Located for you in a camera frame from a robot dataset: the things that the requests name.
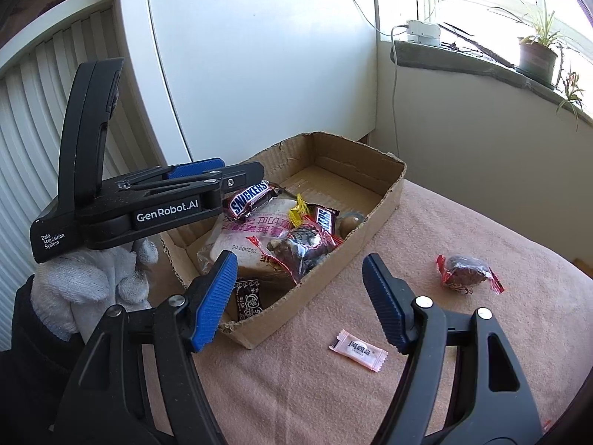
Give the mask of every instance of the black sleeve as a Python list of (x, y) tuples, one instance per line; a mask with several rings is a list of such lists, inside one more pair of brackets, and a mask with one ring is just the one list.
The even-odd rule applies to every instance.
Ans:
[(50, 426), (84, 342), (66, 342), (49, 331), (33, 311), (33, 276), (17, 291), (12, 347), (0, 353), (0, 437), (2, 443), (47, 444)]

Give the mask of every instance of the bolt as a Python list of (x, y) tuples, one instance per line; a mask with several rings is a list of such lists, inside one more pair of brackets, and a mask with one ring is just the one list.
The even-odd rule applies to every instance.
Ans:
[(478, 316), (483, 320), (489, 320), (492, 318), (492, 311), (488, 308), (478, 308)]
[(180, 294), (176, 294), (175, 296), (171, 296), (169, 298), (169, 306), (173, 306), (174, 308), (179, 308), (183, 306), (185, 303), (185, 298)]
[(111, 318), (115, 318), (122, 313), (123, 308), (119, 304), (114, 304), (107, 308), (107, 315)]
[(432, 300), (428, 296), (419, 296), (416, 298), (416, 304), (420, 308), (430, 308), (432, 306)]

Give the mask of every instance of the cardboard box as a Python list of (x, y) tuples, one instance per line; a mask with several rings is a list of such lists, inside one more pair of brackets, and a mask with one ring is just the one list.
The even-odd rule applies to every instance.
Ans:
[[(306, 201), (340, 212), (357, 211), (366, 219), (303, 278), (285, 290), (260, 290), (265, 308), (237, 322), (231, 297), (219, 330), (253, 349), (303, 308), (348, 264), (381, 228), (400, 204), (405, 163), (395, 156), (324, 132), (300, 134), (260, 152), (248, 161), (260, 161), (265, 178), (301, 193)], [(199, 275), (195, 259), (215, 218), (162, 233), (165, 252), (177, 277), (187, 287)]]

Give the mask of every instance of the blue textured pad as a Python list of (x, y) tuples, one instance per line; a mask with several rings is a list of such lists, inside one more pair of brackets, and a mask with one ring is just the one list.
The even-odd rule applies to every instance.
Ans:
[(210, 343), (218, 327), (222, 312), (226, 307), (236, 282), (237, 261), (233, 253), (229, 253), (206, 293), (201, 305), (196, 310), (196, 328), (192, 334), (193, 349), (201, 351), (205, 344)]
[(395, 300), (385, 276), (379, 271), (371, 256), (367, 256), (362, 262), (362, 281), (387, 341), (400, 353), (405, 354), (410, 340), (405, 335), (404, 313)]
[(176, 179), (178, 177), (200, 175), (204, 172), (211, 171), (212, 169), (218, 169), (220, 167), (224, 167), (224, 161), (218, 157), (214, 159), (206, 159), (204, 161), (190, 162), (189, 164), (180, 164), (167, 174), (167, 178)]

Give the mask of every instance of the human hand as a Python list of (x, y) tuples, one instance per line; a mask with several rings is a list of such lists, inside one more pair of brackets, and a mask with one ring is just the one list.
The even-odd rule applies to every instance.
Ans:
[(103, 313), (112, 304), (127, 311), (150, 308), (145, 265), (158, 260), (149, 239), (130, 245), (78, 250), (38, 265), (31, 304), (41, 322), (58, 338), (68, 341), (81, 333), (86, 342)]

